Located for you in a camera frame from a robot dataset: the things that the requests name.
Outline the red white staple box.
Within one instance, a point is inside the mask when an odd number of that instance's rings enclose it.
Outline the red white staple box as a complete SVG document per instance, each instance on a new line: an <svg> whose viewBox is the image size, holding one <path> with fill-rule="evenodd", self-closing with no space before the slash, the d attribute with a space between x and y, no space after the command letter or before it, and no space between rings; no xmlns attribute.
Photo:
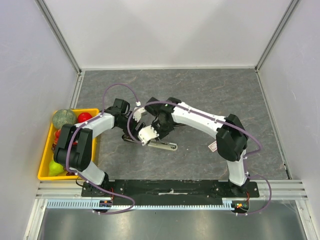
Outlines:
<svg viewBox="0 0 320 240"><path fill-rule="evenodd" d="M218 148L217 148L217 142L216 141L214 141L214 142L212 142L209 146L208 146L208 148L214 153Z"/></svg>

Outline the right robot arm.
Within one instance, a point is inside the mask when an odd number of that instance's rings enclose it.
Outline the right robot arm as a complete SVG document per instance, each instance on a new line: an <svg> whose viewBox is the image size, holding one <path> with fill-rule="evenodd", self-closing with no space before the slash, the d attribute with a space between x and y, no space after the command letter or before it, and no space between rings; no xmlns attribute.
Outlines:
<svg viewBox="0 0 320 240"><path fill-rule="evenodd" d="M243 129L239 118L234 114L227 117L210 115L174 97L166 101L174 105L161 102L144 107L155 120L139 131L138 138L143 144L153 139L160 140L173 131L177 124L187 125L210 135L216 141L218 154L227 161L230 193L235 197L242 196L247 191L247 184L250 181L243 161L248 137L228 125L232 124Z"/></svg>

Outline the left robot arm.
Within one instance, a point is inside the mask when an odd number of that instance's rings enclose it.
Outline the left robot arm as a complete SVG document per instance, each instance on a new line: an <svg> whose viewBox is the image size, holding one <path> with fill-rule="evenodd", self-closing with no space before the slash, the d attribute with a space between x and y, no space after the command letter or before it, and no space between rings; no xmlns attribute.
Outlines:
<svg viewBox="0 0 320 240"><path fill-rule="evenodd" d="M54 162L93 183L92 191L99 197L106 196L111 190L109 176L92 161L93 139L113 128L122 129L128 136L127 123L137 139L138 132L146 125L134 118L129 119L131 113L130 104L117 98L112 106L83 123L64 124L54 150Z"/></svg>

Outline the silver and black stapler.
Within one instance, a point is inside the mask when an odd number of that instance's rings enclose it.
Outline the silver and black stapler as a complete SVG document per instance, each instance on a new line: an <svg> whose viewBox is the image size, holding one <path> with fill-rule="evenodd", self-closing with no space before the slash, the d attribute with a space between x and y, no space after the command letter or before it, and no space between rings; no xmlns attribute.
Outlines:
<svg viewBox="0 0 320 240"><path fill-rule="evenodd" d="M135 142L134 140L131 139L130 136L128 135L122 135L121 138L125 141L125 142L129 142L129 143L134 143L136 144L137 142ZM162 149L162 150L167 150L167 151L176 151L178 149L178 145L176 143L172 143L172 142L165 142L165 141L160 141L160 140L150 140L147 144L148 147L152 147L152 148L157 148L157 149Z"/></svg>

